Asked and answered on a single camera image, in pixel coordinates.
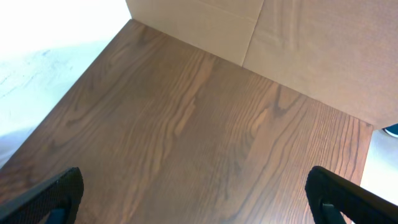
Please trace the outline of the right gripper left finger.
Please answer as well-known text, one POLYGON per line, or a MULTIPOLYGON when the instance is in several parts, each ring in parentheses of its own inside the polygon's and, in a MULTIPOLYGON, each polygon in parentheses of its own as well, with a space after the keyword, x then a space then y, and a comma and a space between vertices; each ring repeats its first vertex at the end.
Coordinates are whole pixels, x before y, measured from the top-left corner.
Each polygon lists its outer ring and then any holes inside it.
POLYGON ((84 192, 78 167, 71 167, 1 205, 1 223, 74 223, 84 192))

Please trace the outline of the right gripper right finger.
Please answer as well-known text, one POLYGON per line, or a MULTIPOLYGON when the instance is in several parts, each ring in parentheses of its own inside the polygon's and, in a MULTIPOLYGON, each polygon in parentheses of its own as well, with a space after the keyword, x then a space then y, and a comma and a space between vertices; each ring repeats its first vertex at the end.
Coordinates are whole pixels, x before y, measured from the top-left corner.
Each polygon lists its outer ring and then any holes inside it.
POLYGON ((355 223, 397 224, 397 205, 321 167, 308 173, 305 184, 316 224, 355 223))

